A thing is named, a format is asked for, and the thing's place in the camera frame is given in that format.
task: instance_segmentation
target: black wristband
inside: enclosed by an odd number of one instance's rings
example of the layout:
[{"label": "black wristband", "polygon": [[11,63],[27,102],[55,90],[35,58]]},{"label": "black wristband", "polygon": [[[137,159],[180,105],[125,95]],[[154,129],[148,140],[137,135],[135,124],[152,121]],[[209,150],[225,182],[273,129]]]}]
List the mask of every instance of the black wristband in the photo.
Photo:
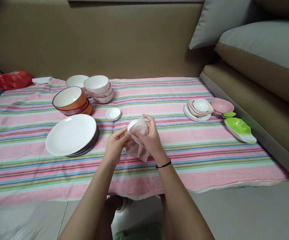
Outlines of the black wristband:
[{"label": "black wristband", "polygon": [[158,167],[158,165],[155,165],[155,168],[162,168],[162,167],[166,167],[166,166],[170,165],[171,164],[171,159],[169,158],[169,160],[170,160],[170,162],[168,162],[165,165],[162,165],[161,167]]}]

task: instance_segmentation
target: pink striped cloth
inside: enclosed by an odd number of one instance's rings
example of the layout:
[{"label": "pink striped cloth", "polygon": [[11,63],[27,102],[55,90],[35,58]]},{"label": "pink striped cloth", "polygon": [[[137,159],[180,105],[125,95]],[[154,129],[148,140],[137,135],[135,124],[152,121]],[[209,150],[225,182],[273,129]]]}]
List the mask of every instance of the pink striped cloth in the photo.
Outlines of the pink striped cloth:
[{"label": "pink striped cloth", "polygon": [[[53,79],[47,85],[0,96],[0,204],[80,199],[103,158],[108,136],[142,113],[155,118],[163,147],[189,191],[272,185],[289,179],[261,145],[234,138],[222,118],[194,122],[185,116],[183,107],[190,99],[214,98],[199,78],[110,81],[112,101],[105,105],[91,101],[99,141],[76,158],[53,156],[45,148],[47,134],[65,118],[51,104],[55,94],[66,88],[64,81]],[[110,107],[121,110],[118,121],[106,118]],[[160,193],[154,159],[144,163],[123,150],[109,194],[139,200]]]}]

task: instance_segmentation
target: stack of bowls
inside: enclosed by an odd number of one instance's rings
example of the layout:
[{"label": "stack of bowls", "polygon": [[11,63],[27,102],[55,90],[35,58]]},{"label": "stack of bowls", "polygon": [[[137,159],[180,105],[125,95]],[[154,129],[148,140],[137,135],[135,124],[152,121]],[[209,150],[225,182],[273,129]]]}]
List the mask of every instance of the stack of bowls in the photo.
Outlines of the stack of bowls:
[{"label": "stack of bowls", "polygon": [[79,87],[68,87],[59,92],[52,100],[52,105],[66,116],[92,112],[92,104]]},{"label": "stack of bowls", "polygon": [[94,118],[85,114],[74,115],[63,119],[52,128],[45,146],[53,155],[78,157],[96,145],[99,134]]},{"label": "stack of bowls", "polygon": [[234,110],[232,103],[221,98],[214,98],[211,105],[214,109],[212,114],[215,116],[222,116],[223,113],[232,112]]},{"label": "stack of bowls", "polygon": [[68,87],[79,87],[81,88],[85,95],[89,98],[91,97],[90,93],[85,89],[85,87],[83,86],[83,83],[86,79],[88,79],[89,77],[86,75],[74,75],[69,77],[65,83],[67,84]]},{"label": "stack of bowls", "polygon": [[211,104],[203,98],[192,99],[184,106],[184,113],[196,122],[208,120],[213,111]]},{"label": "stack of bowls", "polygon": [[111,83],[106,76],[98,75],[87,78],[83,86],[97,103],[108,103],[113,97]]},{"label": "stack of bowls", "polygon": [[116,121],[121,117],[121,110],[119,108],[110,108],[106,115],[109,120]]}]

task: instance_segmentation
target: tiled floor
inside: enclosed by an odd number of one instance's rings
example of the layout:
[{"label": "tiled floor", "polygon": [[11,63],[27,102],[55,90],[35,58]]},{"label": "tiled floor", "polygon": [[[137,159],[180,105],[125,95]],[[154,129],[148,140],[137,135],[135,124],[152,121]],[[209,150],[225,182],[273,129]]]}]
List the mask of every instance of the tiled floor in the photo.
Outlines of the tiled floor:
[{"label": "tiled floor", "polygon": [[[215,239],[289,239],[289,182],[211,190],[192,197]],[[0,207],[0,239],[56,240],[77,204],[44,202]],[[124,212],[116,214],[112,231],[161,219],[160,200],[151,197],[132,202]]]}]

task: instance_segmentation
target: hand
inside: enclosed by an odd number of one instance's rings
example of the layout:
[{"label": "hand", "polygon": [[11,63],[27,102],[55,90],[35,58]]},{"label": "hand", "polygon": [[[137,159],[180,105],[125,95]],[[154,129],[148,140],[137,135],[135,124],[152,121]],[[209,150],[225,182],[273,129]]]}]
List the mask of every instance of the hand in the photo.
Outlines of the hand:
[{"label": "hand", "polygon": [[119,163],[122,149],[134,141],[127,129],[128,127],[124,127],[109,136],[104,160],[112,161],[116,165]]},{"label": "hand", "polygon": [[166,153],[162,147],[160,136],[155,125],[155,120],[149,115],[143,114],[143,116],[149,120],[149,122],[146,122],[149,128],[149,134],[144,136],[141,133],[134,133],[134,135],[143,142],[146,149],[150,152],[154,159],[157,160],[162,156],[166,156]]}]

